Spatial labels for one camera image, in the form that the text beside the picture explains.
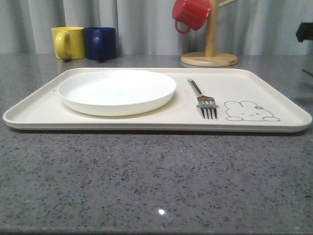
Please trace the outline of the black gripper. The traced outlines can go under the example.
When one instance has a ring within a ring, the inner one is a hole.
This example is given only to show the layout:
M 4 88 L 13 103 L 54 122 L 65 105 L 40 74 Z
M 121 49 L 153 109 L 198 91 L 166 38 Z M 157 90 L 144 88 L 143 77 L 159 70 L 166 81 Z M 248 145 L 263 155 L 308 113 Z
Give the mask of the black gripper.
M 302 22 L 296 32 L 298 42 L 313 40 L 313 23 Z

